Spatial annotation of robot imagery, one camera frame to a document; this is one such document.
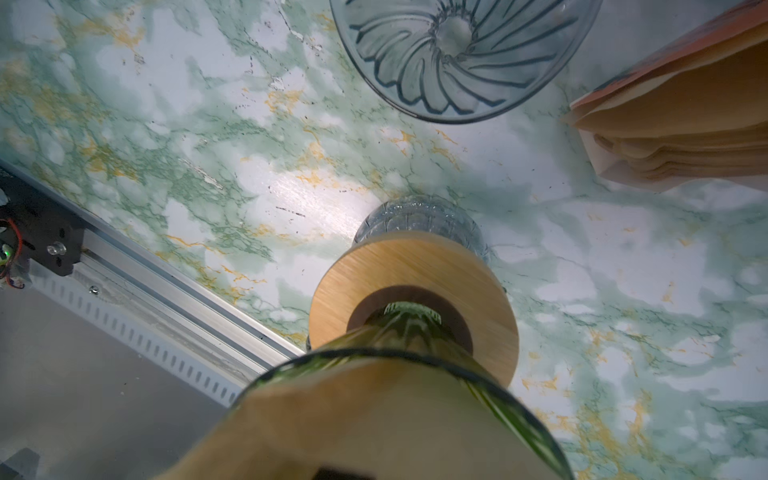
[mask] black bracket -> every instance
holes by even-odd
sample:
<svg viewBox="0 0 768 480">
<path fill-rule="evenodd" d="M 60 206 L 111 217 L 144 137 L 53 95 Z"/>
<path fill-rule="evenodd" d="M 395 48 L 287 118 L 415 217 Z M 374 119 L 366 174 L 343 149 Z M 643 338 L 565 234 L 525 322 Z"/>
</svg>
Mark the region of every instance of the black bracket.
<svg viewBox="0 0 768 480">
<path fill-rule="evenodd" d="M 20 178 L 0 168 L 0 189 L 8 198 L 0 219 L 11 218 L 22 234 L 22 256 L 59 276 L 72 273 L 80 261 L 84 222 Z M 0 232 L 0 243 L 16 247 L 12 228 Z"/>
</svg>

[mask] stack of coffee filters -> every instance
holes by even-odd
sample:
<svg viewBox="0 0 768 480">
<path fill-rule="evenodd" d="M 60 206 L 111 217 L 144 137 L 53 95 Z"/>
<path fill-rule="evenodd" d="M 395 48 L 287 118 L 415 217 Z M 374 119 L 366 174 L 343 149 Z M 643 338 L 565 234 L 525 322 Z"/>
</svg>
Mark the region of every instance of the stack of coffee filters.
<svg viewBox="0 0 768 480">
<path fill-rule="evenodd" d="M 624 162 L 601 175 L 611 180 L 768 174 L 768 1 L 683 36 L 574 102 L 565 121 L 598 174 Z"/>
</svg>

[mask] wooden ring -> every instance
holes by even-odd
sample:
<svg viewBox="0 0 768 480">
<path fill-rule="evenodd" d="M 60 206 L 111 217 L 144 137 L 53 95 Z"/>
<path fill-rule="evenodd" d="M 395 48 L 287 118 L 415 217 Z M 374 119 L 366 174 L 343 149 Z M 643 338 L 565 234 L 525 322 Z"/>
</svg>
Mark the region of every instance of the wooden ring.
<svg viewBox="0 0 768 480">
<path fill-rule="evenodd" d="M 504 289 L 475 254 L 433 233 L 385 233 L 344 253 L 312 298 L 313 347 L 343 335 L 366 298 L 395 286 L 428 290 L 449 303 L 469 329 L 475 360 L 502 386 L 511 383 L 519 338 Z"/>
</svg>

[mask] green marble pattern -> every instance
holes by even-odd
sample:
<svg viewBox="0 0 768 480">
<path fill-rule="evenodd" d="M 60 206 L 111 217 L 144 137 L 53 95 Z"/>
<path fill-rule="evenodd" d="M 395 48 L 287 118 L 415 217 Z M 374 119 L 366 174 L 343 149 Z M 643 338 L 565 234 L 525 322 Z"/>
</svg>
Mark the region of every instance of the green marble pattern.
<svg viewBox="0 0 768 480">
<path fill-rule="evenodd" d="M 443 127 L 348 61 L 325 2 L 0 0 L 0 157 L 302 345 L 380 202 L 465 208 L 518 317 L 512 392 L 577 477 L 764 478 L 768 196 L 595 178 L 569 101 L 733 1 L 606 1 L 520 108 Z"/>
</svg>

